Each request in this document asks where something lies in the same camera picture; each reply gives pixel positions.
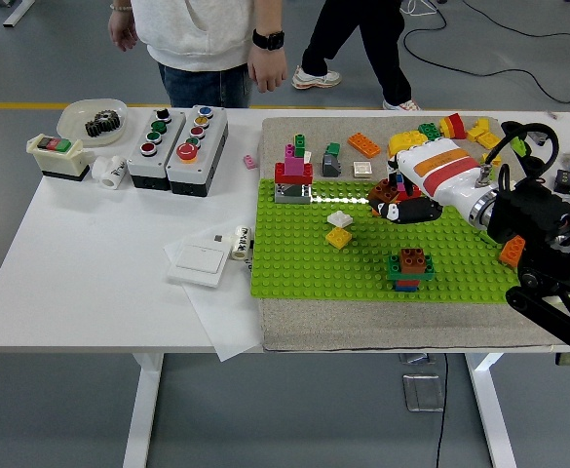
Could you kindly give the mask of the person's left hand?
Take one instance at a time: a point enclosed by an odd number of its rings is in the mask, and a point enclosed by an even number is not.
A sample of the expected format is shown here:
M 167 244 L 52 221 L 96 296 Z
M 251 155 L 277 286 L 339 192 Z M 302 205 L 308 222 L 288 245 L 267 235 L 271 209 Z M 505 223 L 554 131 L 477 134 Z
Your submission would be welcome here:
M 247 68 L 259 93 L 274 92 L 287 78 L 285 49 L 269 51 L 252 46 Z

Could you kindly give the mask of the person's right hand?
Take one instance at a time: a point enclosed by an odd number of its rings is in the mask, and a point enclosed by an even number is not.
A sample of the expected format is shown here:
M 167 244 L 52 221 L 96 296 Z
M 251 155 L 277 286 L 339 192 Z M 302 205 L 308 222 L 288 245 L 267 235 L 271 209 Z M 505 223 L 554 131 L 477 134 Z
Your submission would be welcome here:
M 113 10 L 108 22 L 108 32 L 113 45 L 119 50 L 131 50 L 138 40 L 133 13 Z

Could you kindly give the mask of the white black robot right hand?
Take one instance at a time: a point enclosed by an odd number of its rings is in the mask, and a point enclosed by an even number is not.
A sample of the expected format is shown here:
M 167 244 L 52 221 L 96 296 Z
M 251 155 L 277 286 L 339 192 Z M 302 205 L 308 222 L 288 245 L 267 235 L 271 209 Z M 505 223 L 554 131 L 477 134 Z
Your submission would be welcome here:
M 399 203 L 370 201 L 381 217 L 399 224 L 426 222 L 438 219 L 443 208 L 453 207 L 472 227 L 487 227 L 496 186 L 481 181 L 488 171 L 453 140 L 439 138 L 401 150 L 390 165 L 422 195 Z

